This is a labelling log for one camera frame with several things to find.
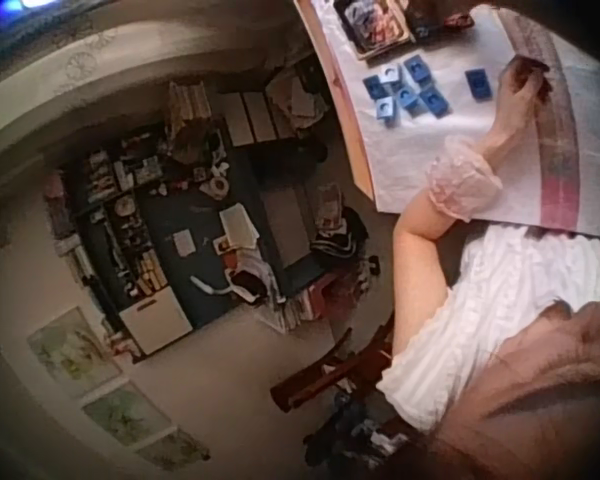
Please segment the desk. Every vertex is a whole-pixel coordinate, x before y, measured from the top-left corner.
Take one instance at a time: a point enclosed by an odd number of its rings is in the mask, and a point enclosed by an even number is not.
[[[307,29],[309,37],[313,42],[322,69],[324,70],[333,103],[338,112],[342,134],[344,135],[353,183],[371,200],[374,199],[373,183],[371,182],[371,171],[367,160],[362,133],[356,118],[356,112],[346,88],[346,83],[330,47],[322,31],[320,19],[311,0],[294,0],[302,21]]]
[[[362,87],[379,64],[355,60],[329,0],[295,3],[325,71],[354,183],[379,211],[402,211],[425,184],[426,167],[448,134],[478,137],[488,130],[495,102],[472,100],[464,70],[485,68],[495,89],[518,52],[551,66],[554,92],[512,154],[515,161],[499,172],[503,195],[478,218],[600,236],[600,64],[524,17],[480,7],[472,12],[476,27],[453,41],[397,48],[381,59],[397,63],[421,53],[452,108],[441,120],[402,114],[400,125],[386,128]]]

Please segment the white sheet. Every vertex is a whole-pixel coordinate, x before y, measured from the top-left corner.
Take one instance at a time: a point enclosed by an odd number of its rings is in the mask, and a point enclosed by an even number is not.
[[[475,138],[491,126],[495,101],[475,102],[465,70],[484,68],[495,91],[498,75],[513,57],[514,50],[495,12],[490,7],[479,7],[472,11],[476,26],[453,42],[441,42],[435,48],[407,49],[400,56],[383,58],[386,63],[402,63],[412,55],[422,55],[452,109],[442,119],[430,113],[412,118],[399,109],[396,125],[387,127],[376,119],[373,101],[362,83],[364,78],[379,73],[382,64],[369,66],[358,61],[332,2],[313,0],[313,3],[358,117],[376,207],[381,212],[399,213],[424,185],[425,169],[447,135],[460,133]],[[571,88],[580,147],[580,215],[576,230],[600,235],[600,65],[564,42],[559,47],[561,58],[567,58],[562,60]],[[408,82],[416,87],[410,78]],[[499,172],[503,195],[479,218],[539,225],[542,188],[538,140],[533,126],[512,155]]]

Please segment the framed picture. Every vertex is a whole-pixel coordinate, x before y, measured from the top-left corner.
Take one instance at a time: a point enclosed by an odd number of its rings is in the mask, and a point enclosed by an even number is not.
[[[49,375],[73,398],[120,375],[77,307],[36,331],[27,343]]]
[[[171,425],[131,383],[83,407],[84,413],[123,445],[133,445]]]
[[[211,458],[207,447],[182,430],[141,448],[138,455],[168,472]]]

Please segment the drawer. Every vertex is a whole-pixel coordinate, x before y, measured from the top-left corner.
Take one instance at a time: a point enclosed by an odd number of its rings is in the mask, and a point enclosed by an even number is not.
[[[171,287],[124,310],[120,318],[147,355],[193,330]]]

